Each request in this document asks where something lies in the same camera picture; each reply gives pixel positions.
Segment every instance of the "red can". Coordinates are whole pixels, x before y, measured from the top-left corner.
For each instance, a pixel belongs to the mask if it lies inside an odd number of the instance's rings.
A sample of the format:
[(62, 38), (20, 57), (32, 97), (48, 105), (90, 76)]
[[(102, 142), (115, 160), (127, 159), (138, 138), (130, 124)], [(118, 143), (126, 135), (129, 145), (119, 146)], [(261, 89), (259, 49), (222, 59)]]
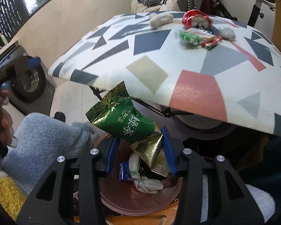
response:
[(199, 10), (189, 10), (182, 17), (182, 23), (189, 28), (203, 28), (208, 30), (212, 26), (213, 21)]

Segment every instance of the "yellow fluffy fabric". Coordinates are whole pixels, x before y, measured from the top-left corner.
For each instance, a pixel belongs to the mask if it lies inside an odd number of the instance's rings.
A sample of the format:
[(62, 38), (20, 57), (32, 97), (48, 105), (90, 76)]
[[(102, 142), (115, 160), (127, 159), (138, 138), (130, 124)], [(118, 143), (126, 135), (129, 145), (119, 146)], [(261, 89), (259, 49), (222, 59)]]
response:
[(25, 200), (26, 196), (11, 177), (0, 178), (0, 204), (13, 220), (17, 219)]

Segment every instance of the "washing machine door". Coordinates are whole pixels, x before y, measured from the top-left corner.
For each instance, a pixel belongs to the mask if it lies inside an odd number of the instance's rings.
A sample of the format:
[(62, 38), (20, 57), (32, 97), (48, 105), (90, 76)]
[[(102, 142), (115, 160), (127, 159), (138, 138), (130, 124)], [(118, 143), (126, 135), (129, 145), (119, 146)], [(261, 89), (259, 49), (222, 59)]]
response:
[(46, 87), (46, 75), (41, 65), (17, 75), (11, 80), (13, 93), (26, 102), (38, 99)]

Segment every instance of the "gold foil wrapper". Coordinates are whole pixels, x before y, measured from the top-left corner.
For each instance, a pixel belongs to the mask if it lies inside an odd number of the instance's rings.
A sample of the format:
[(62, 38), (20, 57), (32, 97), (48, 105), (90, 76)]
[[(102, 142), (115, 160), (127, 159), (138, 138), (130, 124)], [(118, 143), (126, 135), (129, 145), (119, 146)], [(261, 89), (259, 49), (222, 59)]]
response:
[(166, 177), (169, 173), (162, 149), (163, 134), (155, 124), (154, 133), (143, 141), (134, 142), (131, 148), (149, 166), (151, 171)]

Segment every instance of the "white bag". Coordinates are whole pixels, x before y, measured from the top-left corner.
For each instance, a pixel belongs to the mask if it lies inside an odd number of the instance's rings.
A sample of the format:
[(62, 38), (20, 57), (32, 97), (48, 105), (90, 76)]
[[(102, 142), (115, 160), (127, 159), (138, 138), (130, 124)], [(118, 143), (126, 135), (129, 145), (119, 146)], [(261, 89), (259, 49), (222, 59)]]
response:
[(159, 180), (141, 177), (138, 169), (140, 167), (140, 157), (135, 152), (132, 152), (129, 157), (129, 172), (134, 179), (136, 189), (143, 193), (155, 194), (158, 190), (163, 189), (163, 185)]

